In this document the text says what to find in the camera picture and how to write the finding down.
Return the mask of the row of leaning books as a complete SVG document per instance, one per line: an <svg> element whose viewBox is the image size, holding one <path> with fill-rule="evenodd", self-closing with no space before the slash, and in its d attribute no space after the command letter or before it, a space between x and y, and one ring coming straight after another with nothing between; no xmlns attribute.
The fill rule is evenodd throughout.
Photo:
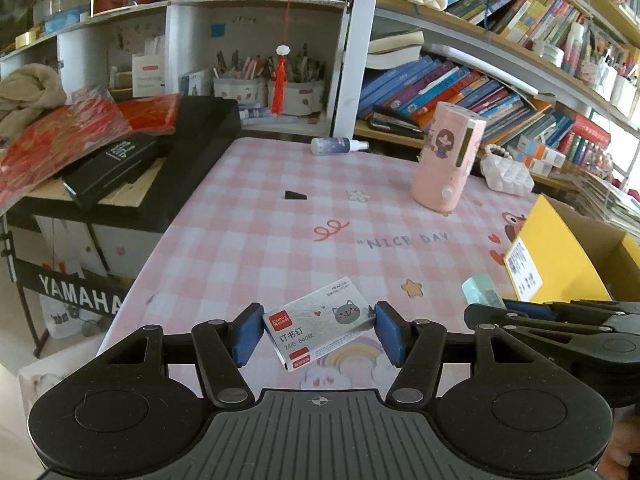
<svg viewBox="0 0 640 480"><path fill-rule="evenodd" d="M575 125L550 96L532 96L505 80L446 58L421 56L390 70L366 70L355 132L412 145L422 141L440 103L485 119L485 144L507 148L522 136L556 148Z"/></svg>

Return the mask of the white pen holder cup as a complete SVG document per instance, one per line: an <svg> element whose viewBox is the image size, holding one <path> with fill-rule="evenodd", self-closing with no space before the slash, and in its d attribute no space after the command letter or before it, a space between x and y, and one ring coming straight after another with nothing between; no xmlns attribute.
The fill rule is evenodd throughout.
<svg viewBox="0 0 640 480"><path fill-rule="evenodd" d="M320 113L324 81L288 82L284 90L282 114L303 117Z"/></svg>

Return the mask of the white bookshelf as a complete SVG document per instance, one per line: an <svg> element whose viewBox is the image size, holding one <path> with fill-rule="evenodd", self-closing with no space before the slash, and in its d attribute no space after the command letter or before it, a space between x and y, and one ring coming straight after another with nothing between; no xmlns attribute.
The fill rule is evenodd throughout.
<svg viewBox="0 0 640 480"><path fill-rule="evenodd" d="M324 117L316 122L262 125L262 132L294 136L351 136L371 32L420 28L427 44L466 52L497 67L526 89L549 93L582 114L597 112L631 134L630 117L603 96L533 52L450 14L404 0L163 0L94 14L43 36L1 59L8 76L29 63L51 63L68 94L110 81L116 65L156 35L165 38L164 83L179 89L181 76L216 62L217 54L268 58L278 44L307 47L326 64Z"/></svg>

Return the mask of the red patterned bag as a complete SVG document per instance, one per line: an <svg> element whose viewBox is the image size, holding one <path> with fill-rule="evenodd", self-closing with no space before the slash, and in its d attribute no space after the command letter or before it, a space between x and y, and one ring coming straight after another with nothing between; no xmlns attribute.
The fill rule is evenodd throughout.
<svg viewBox="0 0 640 480"><path fill-rule="evenodd" d="M181 96L115 102L94 89L27 127L1 154L1 210L9 210L38 184L98 148L144 132L175 131Z"/></svg>

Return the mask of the white red staples box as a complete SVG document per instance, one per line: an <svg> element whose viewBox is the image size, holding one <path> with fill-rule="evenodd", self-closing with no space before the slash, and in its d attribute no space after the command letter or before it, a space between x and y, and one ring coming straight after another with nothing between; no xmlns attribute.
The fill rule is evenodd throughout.
<svg viewBox="0 0 640 480"><path fill-rule="evenodd" d="M370 330L375 312L350 278L340 278L262 320L283 367L292 372Z"/></svg>

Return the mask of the blue white spray bottle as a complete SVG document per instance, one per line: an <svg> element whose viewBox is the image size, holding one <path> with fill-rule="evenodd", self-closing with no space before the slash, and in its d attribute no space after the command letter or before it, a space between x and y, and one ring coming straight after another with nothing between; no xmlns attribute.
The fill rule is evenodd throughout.
<svg viewBox="0 0 640 480"><path fill-rule="evenodd" d="M367 141L349 138L314 138L310 142L311 153L316 156L361 152L370 148Z"/></svg>

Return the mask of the yellow cardboard box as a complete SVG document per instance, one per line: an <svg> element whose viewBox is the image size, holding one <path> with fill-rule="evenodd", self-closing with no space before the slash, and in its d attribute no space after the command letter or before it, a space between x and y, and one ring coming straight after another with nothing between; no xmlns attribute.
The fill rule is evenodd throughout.
<svg viewBox="0 0 640 480"><path fill-rule="evenodd" d="M544 195L514 237L504 264L521 301L639 299L638 242Z"/></svg>

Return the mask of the beige folded cloth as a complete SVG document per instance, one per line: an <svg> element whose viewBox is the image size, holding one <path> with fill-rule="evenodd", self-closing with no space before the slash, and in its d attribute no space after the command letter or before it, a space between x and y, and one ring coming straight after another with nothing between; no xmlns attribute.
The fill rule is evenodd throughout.
<svg viewBox="0 0 640 480"><path fill-rule="evenodd" d="M47 110L66 102L60 75L50 66L32 63L1 81L1 142L10 143Z"/></svg>

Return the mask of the pink cylindrical dispenser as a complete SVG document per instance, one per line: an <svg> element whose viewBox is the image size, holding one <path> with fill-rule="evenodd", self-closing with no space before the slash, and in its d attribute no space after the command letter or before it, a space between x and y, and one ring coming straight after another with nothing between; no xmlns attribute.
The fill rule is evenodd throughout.
<svg viewBox="0 0 640 480"><path fill-rule="evenodd" d="M457 207L486 124L486 119L466 108L437 104L410 190L418 204L441 214Z"/></svg>

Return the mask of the black long box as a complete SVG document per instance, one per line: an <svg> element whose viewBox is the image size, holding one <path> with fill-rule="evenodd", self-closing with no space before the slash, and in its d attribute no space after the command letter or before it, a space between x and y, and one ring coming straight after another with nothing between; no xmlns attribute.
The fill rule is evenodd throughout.
<svg viewBox="0 0 640 480"><path fill-rule="evenodd" d="M148 170L158 154L155 136L138 132L89 159L63 181L65 191L83 211Z"/></svg>

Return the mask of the stack of newspapers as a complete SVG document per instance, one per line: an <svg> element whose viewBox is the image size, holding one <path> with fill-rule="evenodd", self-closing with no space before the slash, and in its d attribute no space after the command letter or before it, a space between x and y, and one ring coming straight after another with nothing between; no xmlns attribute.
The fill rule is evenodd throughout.
<svg viewBox="0 0 640 480"><path fill-rule="evenodd" d="M582 174L574 177L578 189L576 208L584 216L626 231L636 240L640 236L639 202L612 183Z"/></svg>

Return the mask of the white orange small boxes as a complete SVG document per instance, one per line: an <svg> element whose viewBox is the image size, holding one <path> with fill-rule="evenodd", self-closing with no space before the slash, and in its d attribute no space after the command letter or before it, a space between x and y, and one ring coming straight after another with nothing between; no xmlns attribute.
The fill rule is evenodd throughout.
<svg viewBox="0 0 640 480"><path fill-rule="evenodd" d="M509 146L508 152L517 162L526 166L531 174L549 177L553 170L561 169L565 155L546 144L519 136L515 146Z"/></svg>

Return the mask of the mint green case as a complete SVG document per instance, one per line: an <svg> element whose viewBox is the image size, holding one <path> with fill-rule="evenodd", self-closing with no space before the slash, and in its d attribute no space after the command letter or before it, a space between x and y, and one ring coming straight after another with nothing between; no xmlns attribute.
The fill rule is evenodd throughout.
<svg viewBox="0 0 640 480"><path fill-rule="evenodd" d="M487 274L470 276L462 283L461 288L468 304L481 304L486 307L506 310L503 299Z"/></svg>

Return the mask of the red hanging tassel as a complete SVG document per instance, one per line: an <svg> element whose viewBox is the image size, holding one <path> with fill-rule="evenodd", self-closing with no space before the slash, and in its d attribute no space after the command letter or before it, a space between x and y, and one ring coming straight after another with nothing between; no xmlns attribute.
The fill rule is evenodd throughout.
<svg viewBox="0 0 640 480"><path fill-rule="evenodd" d="M283 38L277 46L278 64L273 79L273 99L271 103L271 111L273 114L280 116L283 113L284 95L286 88L286 63L288 55L291 52L288 46L288 29L290 28L290 12L291 0L286 2L284 18L283 18Z"/></svg>

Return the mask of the black keyboard piano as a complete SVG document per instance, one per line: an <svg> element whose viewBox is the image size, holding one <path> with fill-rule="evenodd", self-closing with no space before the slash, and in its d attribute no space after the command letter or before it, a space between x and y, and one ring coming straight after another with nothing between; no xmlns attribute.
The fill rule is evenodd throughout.
<svg viewBox="0 0 640 480"><path fill-rule="evenodd" d="M240 131L235 100L186 96L175 133L158 139L157 158L132 180L87 211L70 199L61 180L47 180L9 209L9 222L30 229L39 216L164 232Z"/></svg>

